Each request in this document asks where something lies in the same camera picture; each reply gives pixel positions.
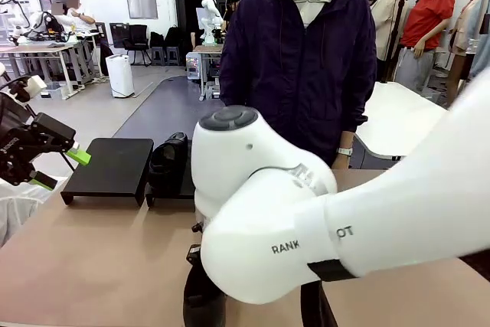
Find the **black metal shoe stand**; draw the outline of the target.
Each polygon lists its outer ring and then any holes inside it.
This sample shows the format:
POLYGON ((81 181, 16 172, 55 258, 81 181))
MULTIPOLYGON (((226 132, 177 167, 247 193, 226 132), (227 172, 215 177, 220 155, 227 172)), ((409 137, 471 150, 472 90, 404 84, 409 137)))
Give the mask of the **black metal shoe stand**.
POLYGON ((191 141, 188 140, 188 160, 180 194, 171 198, 157 198, 149 188, 148 179, 145 187, 146 204, 154 211, 193 212, 195 186, 191 177, 191 141))
POLYGON ((88 149, 87 165, 78 165, 60 192, 65 205, 75 198, 132 198, 141 206, 145 197, 152 139, 96 138, 88 149))

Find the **black buckle dress shoe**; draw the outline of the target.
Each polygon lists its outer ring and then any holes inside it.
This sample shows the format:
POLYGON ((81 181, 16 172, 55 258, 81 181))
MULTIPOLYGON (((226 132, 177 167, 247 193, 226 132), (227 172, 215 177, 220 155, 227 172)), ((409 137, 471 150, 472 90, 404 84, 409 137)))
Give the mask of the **black buckle dress shoe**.
POLYGON ((149 163, 148 184, 157 198, 180 194, 188 160, 188 136, 176 132, 154 149, 149 163))

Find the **beige jacket mannequin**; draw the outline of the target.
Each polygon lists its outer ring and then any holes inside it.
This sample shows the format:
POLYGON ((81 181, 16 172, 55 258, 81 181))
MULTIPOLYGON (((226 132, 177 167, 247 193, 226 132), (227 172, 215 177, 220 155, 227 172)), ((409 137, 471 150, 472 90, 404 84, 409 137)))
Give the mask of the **beige jacket mannequin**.
POLYGON ((376 0, 371 6, 371 12, 376 27, 377 60, 387 59, 390 34, 396 18, 399 0, 376 0))

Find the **black office chair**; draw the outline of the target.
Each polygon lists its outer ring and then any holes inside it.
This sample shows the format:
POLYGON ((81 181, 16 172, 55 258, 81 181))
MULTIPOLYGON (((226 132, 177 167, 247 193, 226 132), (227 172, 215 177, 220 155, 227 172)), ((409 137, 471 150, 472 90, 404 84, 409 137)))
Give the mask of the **black office chair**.
POLYGON ((147 25, 129 25, 129 37, 122 41, 126 54, 133 52, 132 65, 136 64, 136 55, 138 52, 142 55, 142 62, 145 67, 151 64, 149 56, 149 37, 147 35, 147 25))

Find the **black slip-on leather shoe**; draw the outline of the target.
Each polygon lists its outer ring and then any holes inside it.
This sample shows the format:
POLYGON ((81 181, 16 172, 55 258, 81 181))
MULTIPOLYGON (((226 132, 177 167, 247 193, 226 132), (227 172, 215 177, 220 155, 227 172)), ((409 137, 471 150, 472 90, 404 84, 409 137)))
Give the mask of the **black slip-on leather shoe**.
POLYGON ((226 297, 204 269, 193 266, 185 283, 183 297, 185 327, 225 327, 226 297))

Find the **clear storage bin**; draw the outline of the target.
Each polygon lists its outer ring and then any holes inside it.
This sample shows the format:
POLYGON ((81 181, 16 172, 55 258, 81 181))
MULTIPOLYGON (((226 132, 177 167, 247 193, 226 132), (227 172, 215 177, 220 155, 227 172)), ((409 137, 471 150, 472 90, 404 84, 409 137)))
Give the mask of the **clear storage bin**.
POLYGON ((65 95, 65 86, 57 81, 47 83, 47 87, 41 91, 41 99, 62 100, 65 95))

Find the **white air purifier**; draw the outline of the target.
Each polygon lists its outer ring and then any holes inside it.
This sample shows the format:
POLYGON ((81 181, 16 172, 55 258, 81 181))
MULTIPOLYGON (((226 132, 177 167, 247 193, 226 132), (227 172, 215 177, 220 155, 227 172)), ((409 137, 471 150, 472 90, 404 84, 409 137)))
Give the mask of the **white air purifier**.
POLYGON ((128 98, 134 95, 131 64, 127 55, 114 54, 105 59, 109 83, 114 98, 128 98))

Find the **computer case with lights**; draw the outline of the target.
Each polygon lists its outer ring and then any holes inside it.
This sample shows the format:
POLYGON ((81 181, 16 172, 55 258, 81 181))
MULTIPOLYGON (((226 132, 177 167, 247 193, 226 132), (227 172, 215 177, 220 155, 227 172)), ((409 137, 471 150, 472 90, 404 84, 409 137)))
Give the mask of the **computer case with lights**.
POLYGON ((201 55, 197 52, 186 54, 186 71, 189 80, 201 79, 201 55))

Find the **black white background robot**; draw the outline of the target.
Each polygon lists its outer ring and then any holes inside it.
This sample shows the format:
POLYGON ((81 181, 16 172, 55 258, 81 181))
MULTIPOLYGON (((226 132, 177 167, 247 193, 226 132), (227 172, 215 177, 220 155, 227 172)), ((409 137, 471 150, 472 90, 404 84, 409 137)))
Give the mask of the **black white background robot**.
POLYGON ((69 36, 64 26, 49 12, 36 11, 29 18, 31 30, 27 38, 31 41, 67 42, 69 36))

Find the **person's left forearm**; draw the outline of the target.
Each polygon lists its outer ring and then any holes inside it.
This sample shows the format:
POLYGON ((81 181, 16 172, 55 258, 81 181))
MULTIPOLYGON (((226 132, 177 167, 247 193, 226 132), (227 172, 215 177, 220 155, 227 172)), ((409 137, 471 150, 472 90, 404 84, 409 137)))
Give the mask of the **person's left forearm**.
POLYGON ((341 137, 338 147, 351 148, 357 128, 367 121, 365 105, 371 98, 375 73, 349 75, 341 92, 341 137))

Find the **white plastic cover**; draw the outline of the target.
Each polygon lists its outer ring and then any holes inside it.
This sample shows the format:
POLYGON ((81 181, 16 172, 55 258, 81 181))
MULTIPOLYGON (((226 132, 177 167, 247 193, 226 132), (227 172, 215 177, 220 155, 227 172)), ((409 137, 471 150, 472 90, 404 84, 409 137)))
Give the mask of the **white plastic cover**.
POLYGON ((0 179, 0 248, 53 194, 39 185, 12 186, 0 179))

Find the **background wooden desk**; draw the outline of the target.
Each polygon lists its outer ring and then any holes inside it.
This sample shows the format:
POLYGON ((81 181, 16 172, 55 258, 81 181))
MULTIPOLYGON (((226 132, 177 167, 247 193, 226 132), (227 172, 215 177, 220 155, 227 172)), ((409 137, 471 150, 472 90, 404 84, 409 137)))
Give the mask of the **background wooden desk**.
POLYGON ((197 72, 200 80, 199 100, 218 99, 220 97, 220 62, 222 44, 198 45, 192 53, 197 59, 197 72))

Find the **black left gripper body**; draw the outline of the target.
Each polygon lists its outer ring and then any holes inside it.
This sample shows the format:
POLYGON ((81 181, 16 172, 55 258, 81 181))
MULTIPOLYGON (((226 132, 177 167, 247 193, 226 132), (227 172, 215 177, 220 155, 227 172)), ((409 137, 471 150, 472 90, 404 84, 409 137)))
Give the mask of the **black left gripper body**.
POLYGON ((11 185, 34 180, 36 171, 28 146, 36 143, 36 123, 0 124, 0 178, 11 185))

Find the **person's left hand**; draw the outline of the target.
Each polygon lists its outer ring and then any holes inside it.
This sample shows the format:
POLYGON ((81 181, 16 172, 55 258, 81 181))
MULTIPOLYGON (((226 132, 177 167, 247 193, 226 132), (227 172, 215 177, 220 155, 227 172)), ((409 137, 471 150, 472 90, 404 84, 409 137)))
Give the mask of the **person's left hand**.
POLYGON ((338 153, 336 155, 335 160, 332 163, 331 169, 332 170, 347 170, 347 169, 349 169, 350 160, 351 160, 350 156, 338 153))

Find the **seated man white shirt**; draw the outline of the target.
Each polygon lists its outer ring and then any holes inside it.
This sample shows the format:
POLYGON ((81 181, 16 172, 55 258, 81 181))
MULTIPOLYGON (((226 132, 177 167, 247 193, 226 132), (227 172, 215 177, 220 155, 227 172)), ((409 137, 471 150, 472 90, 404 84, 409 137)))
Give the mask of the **seated man white shirt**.
POLYGON ((96 20, 92 12, 80 0, 67 0, 67 16, 73 20, 77 32, 96 30, 96 20))

